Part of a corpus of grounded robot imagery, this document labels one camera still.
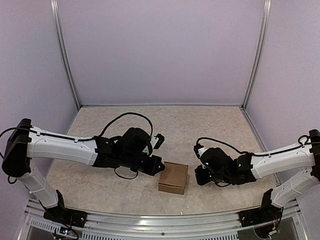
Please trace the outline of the brown cardboard paper box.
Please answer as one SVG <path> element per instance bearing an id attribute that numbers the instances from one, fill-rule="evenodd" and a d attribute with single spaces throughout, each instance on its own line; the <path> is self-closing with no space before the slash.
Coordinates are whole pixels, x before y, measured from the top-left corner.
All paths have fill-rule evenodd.
<path id="1" fill-rule="evenodd" d="M 160 192 L 184 195 L 189 166 L 175 162 L 164 162 L 165 169 L 160 173 L 158 190 Z"/>

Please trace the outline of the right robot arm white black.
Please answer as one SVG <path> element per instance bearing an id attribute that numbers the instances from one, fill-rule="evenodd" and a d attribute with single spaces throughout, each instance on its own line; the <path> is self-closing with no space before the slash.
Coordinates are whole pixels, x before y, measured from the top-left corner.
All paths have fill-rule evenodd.
<path id="1" fill-rule="evenodd" d="M 195 169 L 197 184 L 218 187 L 239 186 L 291 169 L 300 169 L 282 185 L 264 194 L 266 203 L 256 210 L 256 218 L 266 222 L 286 203 L 320 183 L 320 132 L 302 135 L 297 142 L 276 150 L 253 153 L 240 151 L 232 159 L 219 147 L 206 148 L 199 141 L 193 147 L 201 164 Z"/>

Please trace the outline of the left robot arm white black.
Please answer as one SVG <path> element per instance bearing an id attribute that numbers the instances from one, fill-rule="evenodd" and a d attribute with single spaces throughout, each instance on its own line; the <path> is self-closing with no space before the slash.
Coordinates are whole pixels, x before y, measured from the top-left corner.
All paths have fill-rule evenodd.
<path id="1" fill-rule="evenodd" d="M 2 155 L 2 170 L 21 181 L 50 214 L 63 223 L 70 218 L 61 194 L 47 184 L 33 158 L 72 161 L 94 168 L 125 167 L 132 172 L 154 176 L 165 170 L 160 156 L 153 154 L 164 141 L 161 134 L 150 136 L 141 128 L 131 127 L 123 135 L 92 138 L 75 137 L 42 130 L 24 118 L 11 132 Z"/>

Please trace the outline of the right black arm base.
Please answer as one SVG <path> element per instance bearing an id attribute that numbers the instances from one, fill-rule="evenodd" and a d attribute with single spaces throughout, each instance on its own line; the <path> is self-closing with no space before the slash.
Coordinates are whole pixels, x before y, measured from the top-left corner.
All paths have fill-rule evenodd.
<path id="1" fill-rule="evenodd" d="M 272 205 L 272 191 L 273 189 L 271 188 L 263 194 L 261 206 L 248 210 L 242 210 L 238 213 L 242 227 L 279 220 L 282 217 L 283 207 L 276 207 Z"/>

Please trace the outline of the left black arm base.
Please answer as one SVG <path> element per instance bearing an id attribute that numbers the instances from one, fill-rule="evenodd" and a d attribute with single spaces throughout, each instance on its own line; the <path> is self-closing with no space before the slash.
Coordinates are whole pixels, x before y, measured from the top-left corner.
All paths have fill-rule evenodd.
<path id="1" fill-rule="evenodd" d="M 41 206 L 44 209 L 43 217 L 47 220 L 65 224 L 71 227 L 74 226 L 83 228 L 85 226 L 88 213 L 81 210 L 66 208 L 62 194 L 59 190 L 56 190 L 56 193 L 58 199 L 56 206 L 47 208 L 41 203 Z"/>

